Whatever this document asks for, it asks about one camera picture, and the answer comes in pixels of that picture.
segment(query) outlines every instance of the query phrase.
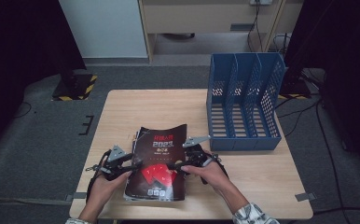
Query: cable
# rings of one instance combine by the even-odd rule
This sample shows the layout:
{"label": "cable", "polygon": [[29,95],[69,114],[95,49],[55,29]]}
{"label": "cable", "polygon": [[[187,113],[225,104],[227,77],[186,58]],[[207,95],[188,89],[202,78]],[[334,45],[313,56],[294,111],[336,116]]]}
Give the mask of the cable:
{"label": "cable", "polygon": [[256,33],[258,34],[258,39],[259,39],[259,46],[261,47],[261,51],[263,51],[264,49],[262,48],[262,41],[261,41],[261,35],[259,33],[259,30],[258,30],[258,14],[259,14],[259,6],[260,6],[260,2],[259,0],[256,0],[256,18],[255,18],[255,21],[256,21]]}
{"label": "cable", "polygon": [[[327,151],[328,151],[328,155],[329,155],[329,158],[331,160],[331,164],[332,164],[332,169],[333,169],[333,172],[334,172],[334,177],[335,177],[335,183],[336,183],[336,187],[337,187],[337,191],[338,191],[338,196],[339,196],[339,203],[340,203],[340,207],[343,208],[343,200],[342,200],[342,193],[340,192],[340,187],[339,187],[339,181],[338,181],[338,175],[337,175],[337,168],[335,167],[335,163],[334,163],[334,159],[332,157],[332,152],[331,152],[331,148],[329,147],[329,144],[328,144],[328,141],[327,141],[327,138],[326,138],[326,135],[325,135],[325,129],[323,128],[323,124],[322,124],[322,121],[320,120],[320,115],[319,115],[319,104],[320,104],[320,101],[316,104],[316,117],[317,117],[317,121],[319,122],[319,127],[320,127],[320,130],[322,131],[322,135],[323,135],[323,138],[325,139],[325,146],[327,148]],[[345,216],[345,219],[346,219],[346,222],[347,223],[351,223],[348,216],[346,215],[345,211],[342,210],[342,213],[343,215]]]}
{"label": "cable", "polygon": [[307,110],[309,110],[309,109],[311,109],[311,108],[313,108],[314,106],[316,106],[316,104],[319,102],[319,101],[321,101],[322,99],[319,99],[317,102],[314,102],[312,105],[310,105],[310,106],[308,106],[308,107],[306,107],[305,109],[301,109],[301,110],[297,110],[297,111],[293,111],[293,112],[291,112],[291,113],[288,113],[288,114],[285,114],[285,115],[281,115],[281,116],[278,116],[278,118],[280,119],[280,118],[284,118],[284,117],[287,117],[287,116],[290,116],[290,115],[293,115],[293,114],[297,114],[297,113],[299,113],[299,112],[305,112],[305,111],[307,111]]}
{"label": "cable", "polygon": [[293,131],[297,128],[298,121],[299,121],[299,118],[301,117],[302,113],[309,110],[309,109],[311,109],[311,108],[313,108],[315,105],[318,105],[320,103],[320,101],[322,101],[322,98],[320,98],[317,102],[314,102],[312,105],[306,107],[305,109],[294,111],[294,112],[291,112],[289,114],[278,116],[278,118],[283,118],[283,117],[286,117],[286,116],[289,116],[289,115],[292,115],[292,114],[299,113],[298,117],[297,117],[297,120],[296,120],[296,124],[294,125],[293,129],[290,131],[290,133],[285,134],[284,137],[287,137],[288,135],[293,133]]}
{"label": "cable", "polygon": [[283,40],[283,49],[287,49],[285,46],[287,44],[287,33],[284,33],[284,40]]}
{"label": "cable", "polygon": [[276,36],[273,38],[273,44],[275,45],[276,52],[280,52],[280,50],[282,50],[282,49],[287,49],[287,47],[286,47],[285,45],[284,45],[281,49],[278,48],[278,45],[276,44],[276,38],[277,38],[277,37],[280,37],[280,36],[283,36],[283,37],[285,37],[285,38],[290,38],[290,39],[291,39],[291,37],[288,36],[288,35],[276,35]]}
{"label": "cable", "polygon": [[22,102],[22,103],[23,103],[23,104],[26,104],[26,105],[28,105],[28,106],[29,106],[28,111],[26,111],[26,113],[24,113],[24,114],[22,114],[22,115],[19,115],[19,116],[14,117],[13,119],[18,119],[18,118],[21,118],[21,117],[23,117],[23,116],[27,115],[29,112],[31,112],[31,110],[32,110],[32,105],[31,105],[31,104],[29,104],[29,103],[27,103],[27,102]]}
{"label": "cable", "polygon": [[296,95],[296,96],[291,96],[291,98],[287,98],[285,101],[279,103],[278,105],[275,106],[275,109],[279,108],[279,106],[281,105],[284,105],[285,103],[291,101],[291,100],[294,100],[294,99],[297,99],[297,97],[301,96],[301,94],[299,95]]}
{"label": "cable", "polygon": [[261,47],[261,50],[262,49],[262,40],[261,40],[261,35],[259,33],[259,30],[258,30],[258,13],[259,13],[259,6],[260,6],[260,3],[259,3],[259,0],[256,0],[256,17],[255,17],[255,20],[253,22],[253,25],[252,27],[250,28],[249,30],[249,34],[247,35],[247,45],[250,49],[250,51],[253,52],[252,48],[250,47],[250,34],[252,33],[254,27],[256,27],[256,32],[258,34],[258,38],[259,38],[259,44],[260,44],[260,47]]}

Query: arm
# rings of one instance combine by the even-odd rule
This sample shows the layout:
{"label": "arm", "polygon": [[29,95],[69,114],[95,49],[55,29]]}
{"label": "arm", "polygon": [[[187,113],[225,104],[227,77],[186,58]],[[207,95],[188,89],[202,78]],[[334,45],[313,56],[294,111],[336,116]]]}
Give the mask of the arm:
{"label": "arm", "polygon": [[90,198],[82,210],[78,219],[69,218],[66,224],[71,223],[95,223],[104,209],[104,205],[110,200],[114,191],[126,181],[131,175],[131,171],[122,174],[118,178],[108,181],[104,176],[99,175],[90,191]]}
{"label": "arm", "polygon": [[199,175],[208,182],[215,192],[226,201],[231,211],[234,223],[279,223],[264,214],[254,203],[249,203],[238,188],[227,178],[216,162],[210,162],[205,167],[183,166],[183,171]]}

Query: person's left hand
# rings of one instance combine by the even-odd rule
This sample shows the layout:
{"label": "person's left hand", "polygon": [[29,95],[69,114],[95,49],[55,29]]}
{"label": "person's left hand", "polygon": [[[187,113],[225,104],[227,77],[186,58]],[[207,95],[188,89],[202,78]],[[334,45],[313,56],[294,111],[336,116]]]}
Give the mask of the person's left hand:
{"label": "person's left hand", "polygon": [[110,200],[111,195],[113,195],[114,191],[127,180],[131,173],[132,171],[129,171],[114,180],[108,181],[100,171],[90,190],[90,197],[87,204],[78,218],[94,223],[104,209],[104,205]]}

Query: hand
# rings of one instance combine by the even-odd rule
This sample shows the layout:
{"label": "hand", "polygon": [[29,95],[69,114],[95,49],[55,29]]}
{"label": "hand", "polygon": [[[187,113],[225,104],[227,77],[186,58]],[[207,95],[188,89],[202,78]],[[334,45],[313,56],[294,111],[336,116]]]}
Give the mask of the hand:
{"label": "hand", "polygon": [[210,162],[205,167],[187,165],[182,166],[181,169],[187,173],[199,175],[205,179],[206,182],[213,187],[215,192],[224,198],[232,214],[235,214],[240,208],[249,204],[247,199],[228,179],[215,161]]}
{"label": "hand", "polygon": [[111,195],[113,195],[114,191],[126,181],[131,173],[132,171],[129,171],[112,181],[108,181],[104,178],[102,173],[99,172],[90,191],[88,202],[78,218],[94,223],[104,209],[104,205],[110,200]]}
{"label": "hand", "polygon": [[182,166],[181,169],[192,175],[199,175],[220,194],[220,190],[232,185],[228,177],[221,170],[217,162],[210,162],[205,167],[196,167],[192,165]]}

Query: sleeve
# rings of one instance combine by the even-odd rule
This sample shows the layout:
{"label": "sleeve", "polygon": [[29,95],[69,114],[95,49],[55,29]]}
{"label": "sleeve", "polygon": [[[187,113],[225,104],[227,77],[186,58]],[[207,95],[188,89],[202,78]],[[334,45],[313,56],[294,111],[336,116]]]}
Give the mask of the sleeve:
{"label": "sleeve", "polygon": [[83,221],[80,219],[76,219],[76,218],[69,218],[69,219],[67,219],[65,224],[92,224],[92,223]]}
{"label": "sleeve", "polygon": [[249,203],[245,207],[239,209],[232,217],[234,224],[279,224],[279,222],[266,215],[254,203]]}

